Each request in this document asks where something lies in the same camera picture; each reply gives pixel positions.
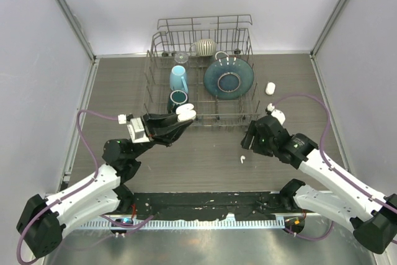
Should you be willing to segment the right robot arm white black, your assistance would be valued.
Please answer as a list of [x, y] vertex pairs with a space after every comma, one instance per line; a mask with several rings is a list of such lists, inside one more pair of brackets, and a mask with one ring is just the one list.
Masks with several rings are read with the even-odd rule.
[[244, 149], [276, 157], [329, 189], [323, 194], [297, 179], [280, 191], [281, 207], [318, 213], [349, 230], [369, 251], [382, 254], [396, 242], [396, 194], [384, 195], [351, 175], [302, 133], [291, 135], [272, 115], [253, 120], [241, 141]]

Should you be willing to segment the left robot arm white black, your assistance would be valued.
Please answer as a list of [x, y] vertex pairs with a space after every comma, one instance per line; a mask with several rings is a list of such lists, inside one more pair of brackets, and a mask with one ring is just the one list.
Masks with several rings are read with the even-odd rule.
[[128, 213], [134, 197], [125, 183], [141, 166], [137, 157], [155, 145], [171, 146], [196, 116], [194, 106], [184, 104], [171, 114], [111, 117], [111, 121], [127, 126], [130, 137], [107, 141], [103, 147], [104, 163], [95, 161], [91, 175], [63, 191], [45, 198], [36, 194], [26, 202], [16, 226], [20, 235], [16, 248], [18, 263], [25, 264], [21, 255], [23, 244], [38, 260], [87, 221], [112, 212]]

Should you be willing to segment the white earbud charging case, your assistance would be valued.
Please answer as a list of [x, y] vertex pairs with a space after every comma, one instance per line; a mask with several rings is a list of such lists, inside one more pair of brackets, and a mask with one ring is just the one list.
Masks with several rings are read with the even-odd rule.
[[179, 106], [176, 109], [175, 113], [177, 115], [177, 120], [179, 122], [185, 122], [185, 121], [188, 121], [188, 120], [195, 120], [195, 118], [197, 116], [197, 113], [195, 111], [195, 107], [191, 103]]

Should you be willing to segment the white earbud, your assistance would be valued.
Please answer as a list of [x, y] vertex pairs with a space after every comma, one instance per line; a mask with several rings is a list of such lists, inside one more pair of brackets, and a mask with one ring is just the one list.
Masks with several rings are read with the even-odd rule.
[[244, 155], [241, 155], [240, 158], [239, 158], [240, 163], [244, 164], [245, 159], [246, 159], [246, 157]]

